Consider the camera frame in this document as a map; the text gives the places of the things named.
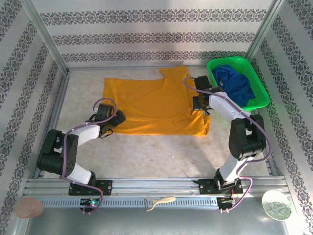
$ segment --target purple cable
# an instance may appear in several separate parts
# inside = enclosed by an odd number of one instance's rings
[[[67,164],[67,137],[68,137],[68,135],[69,135],[71,132],[73,132],[73,131],[75,131],[75,130],[77,130],[77,129],[79,129],[79,128],[82,128],[82,127],[85,127],[85,126],[98,125],[98,124],[101,124],[101,123],[104,123],[104,122],[109,121],[110,119],[112,119],[112,118],[115,116],[116,111],[117,111],[117,105],[116,105],[115,101],[112,100],[112,99],[110,99],[110,98],[101,98],[101,99],[97,100],[97,101],[95,102],[95,104],[93,105],[93,108],[92,108],[93,111],[95,111],[95,106],[96,106],[96,104],[97,104],[99,101],[101,101],[101,100],[110,100],[110,101],[113,103],[113,105],[114,105],[114,112],[113,112],[113,114],[112,114],[110,117],[108,117],[107,119],[103,120],[103,121],[88,122],[88,123],[85,123],[85,124],[83,124],[83,125],[79,125],[79,126],[76,126],[76,127],[72,128],[72,129],[70,129],[69,131],[66,132],[66,134],[65,134],[65,136],[64,136],[64,141],[63,141],[63,170],[62,170],[62,175],[61,175],[60,179],[61,179],[61,180],[69,181],[69,182],[71,182],[71,183],[73,183],[73,184],[77,184],[77,185],[81,185],[81,186],[84,186],[84,187],[87,187],[87,188],[95,189],[95,190],[98,190],[98,191],[100,192],[100,201],[99,201],[99,203],[98,203],[98,205],[97,205],[96,207],[93,207],[93,206],[85,206],[85,207],[83,208],[83,213],[85,213],[85,209],[86,209],[86,208],[93,208],[94,210],[92,210],[91,212],[89,212],[89,214],[95,212],[95,211],[99,208],[99,206],[101,205],[101,203],[102,203],[102,201],[103,201],[103,192],[101,191],[101,189],[99,189],[99,188],[97,188],[97,187],[93,187],[93,186],[90,186],[90,185],[84,185],[84,184],[81,184],[81,183],[79,183],[79,182],[75,182],[75,181],[70,180],[70,179],[68,179],[68,178],[65,177],[66,164]]]
[[[232,209],[234,209],[235,207],[237,207],[237,206],[242,202],[242,200],[244,199],[244,197],[246,196],[246,194],[250,191],[250,189],[251,189],[251,187],[252,187],[253,180],[252,180],[250,177],[242,177],[242,176],[239,176],[241,170],[244,168],[244,166],[246,166],[246,165],[249,164],[249,163],[258,163],[258,162],[267,160],[267,159],[271,156],[271,154],[272,154],[272,142],[270,141],[269,136],[267,135],[267,133],[265,132],[265,130],[264,130],[256,121],[254,121],[254,120],[253,120],[252,118],[250,118],[248,115],[246,115],[245,113],[243,113],[243,112],[242,112],[243,110],[242,110],[241,108],[238,108],[236,105],[234,105],[233,102],[232,102],[230,99],[228,99],[228,98],[226,98],[226,97],[224,97],[224,96],[222,96],[222,95],[213,93],[213,92],[208,92],[208,91],[203,91],[203,90],[199,90],[199,89],[193,88],[193,87],[189,86],[189,85],[186,83],[186,80],[188,80],[188,79],[195,79],[195,78],[194,78],[194,77],[187,77],[187,78],[185,78],[184,81],[183,81],[183,83],[184,83],[184,85],[185,85],[186,87],[188,87],[188,88],[190,88],[190,89],[192,89],[192,90],[194,90],[194,91],[197,91],[197,92],[199,92],[199,93],[204,93],[204,94],[209,94],[209,95],[215,95],[215,96],[217,96],[217,97],[219,97],[219,98],[225,100],[225,101],[226,101],[227,103],[229,103],[232,107],[234,107],[237,112],[239,112],[239,113],[242,114],[245,118],[247,118],[250,122],[252,122],[252,123],[262,132],[262,134],[265,136],[265,139],[268,141],[268,154],[267,154],[264,158],[258,159],[258,160],[246,161],[244,164],[242,164],[242,165],[238,168],[236,174],[238,175],[239,179],[248,179],[248,180],[251,181],[251,183],[250,183],[248,189],[245,191],[245,193],[244,193],[243,196],[241,197],[241,199],[240,199],[235,205],[233,205],[231,208],[229,208],[229,209],[227,209],[227,210],[221,210],[221,212],[223,212],[223,211],[224,211],[224,212],[229,212],[229,211],[231,211]]]

